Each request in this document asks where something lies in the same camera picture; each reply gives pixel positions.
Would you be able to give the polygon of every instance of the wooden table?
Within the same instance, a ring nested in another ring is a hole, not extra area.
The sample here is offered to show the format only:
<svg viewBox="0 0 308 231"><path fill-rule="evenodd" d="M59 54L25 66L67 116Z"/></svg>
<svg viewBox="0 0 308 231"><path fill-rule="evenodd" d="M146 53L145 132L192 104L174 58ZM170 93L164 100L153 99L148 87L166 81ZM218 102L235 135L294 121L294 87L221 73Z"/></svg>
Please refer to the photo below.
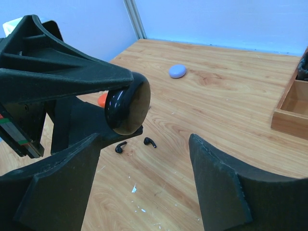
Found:
<svg viewBox="0 0 308 231"><path fill-rule="evenodd" d="M139 40L118 55L112 63L149 79L151 109L144 134L128 140L123 154L115 145L102 150L82 230L203 231L191 133L261 169L308 177L308 141L270 129L299 58L154 40ZM188 73L171 79L168 69L178 63ZM83 99L96 103L100 94ZM46 153L51 133L47 118ZM156 149L143 145L145 136ZM35 161L19 158L4 142L0 155L1 174Z"/></svg>

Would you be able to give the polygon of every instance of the orange object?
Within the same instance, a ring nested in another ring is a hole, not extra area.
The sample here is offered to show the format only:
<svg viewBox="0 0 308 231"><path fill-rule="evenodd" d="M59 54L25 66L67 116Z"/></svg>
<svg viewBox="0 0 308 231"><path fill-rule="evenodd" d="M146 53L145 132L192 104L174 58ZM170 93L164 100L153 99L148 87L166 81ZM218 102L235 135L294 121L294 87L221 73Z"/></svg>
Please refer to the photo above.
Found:
<svg viewBox="0 0 308 231"><path fill-rule="evenodd" d="M106 99L107 99L107 93L104 93L98 98L97 100L98 105L102 108L105 108Z"/></svg>

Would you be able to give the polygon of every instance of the wooden box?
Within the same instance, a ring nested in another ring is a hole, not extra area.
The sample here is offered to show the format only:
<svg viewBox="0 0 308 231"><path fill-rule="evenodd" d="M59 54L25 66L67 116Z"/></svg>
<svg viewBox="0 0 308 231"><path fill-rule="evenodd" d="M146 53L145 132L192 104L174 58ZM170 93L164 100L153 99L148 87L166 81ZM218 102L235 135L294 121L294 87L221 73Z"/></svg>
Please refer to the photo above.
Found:
<svg viewBox="0 0 308 231"><path fill-rule="evenodd" d="M298 67L275 108L271 128L308 140L308 82L296 80L297 73Z"/></svg>

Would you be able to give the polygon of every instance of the blue oval object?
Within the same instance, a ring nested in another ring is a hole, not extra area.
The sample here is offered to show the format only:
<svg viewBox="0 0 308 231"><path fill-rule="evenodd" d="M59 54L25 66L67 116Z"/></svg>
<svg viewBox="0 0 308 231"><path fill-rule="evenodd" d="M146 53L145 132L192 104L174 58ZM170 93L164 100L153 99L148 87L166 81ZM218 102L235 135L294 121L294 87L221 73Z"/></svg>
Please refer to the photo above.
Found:
<svg viewBox="0 0 308 231"><path fill-rule="evenodd" d="M171 78L181 78L186 74L186 67L182 64L177 64L169 69Z"/></svg>

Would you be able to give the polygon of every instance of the white wall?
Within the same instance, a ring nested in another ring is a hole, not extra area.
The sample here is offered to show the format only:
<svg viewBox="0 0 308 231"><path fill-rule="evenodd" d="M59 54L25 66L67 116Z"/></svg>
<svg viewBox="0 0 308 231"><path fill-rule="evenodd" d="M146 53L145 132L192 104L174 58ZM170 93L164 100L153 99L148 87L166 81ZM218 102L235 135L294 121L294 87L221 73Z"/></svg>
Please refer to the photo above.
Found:
<svg viewBox="0 0 308 231"><path fill-rule="evenodd" d="M302 55L307 0L135 0L149 39Z"/></svg>
<svg viewBox="0 0 308 231"><path fill-rule="evenodd" d="M105 61L137 41L123 0L1 1L0 25L28 14L56 21L66 43Z"/></svg>

